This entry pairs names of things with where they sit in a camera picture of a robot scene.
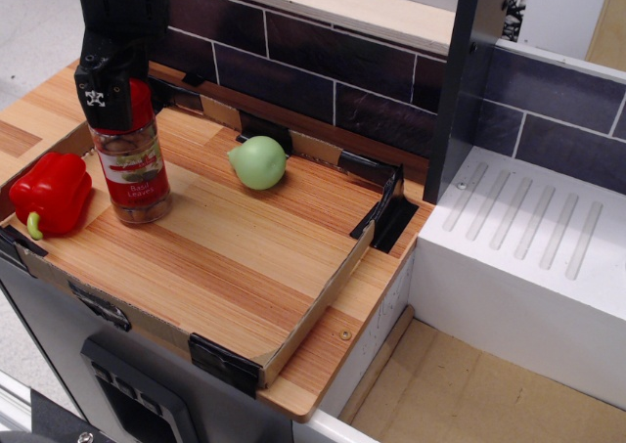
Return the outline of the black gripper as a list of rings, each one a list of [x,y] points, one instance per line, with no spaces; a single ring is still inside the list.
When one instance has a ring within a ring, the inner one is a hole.
[[[94,129],[129,129],[129,78],[144,79],[165,35],[169,0],[80,0],[85,25],[74,73],[78,99]]]

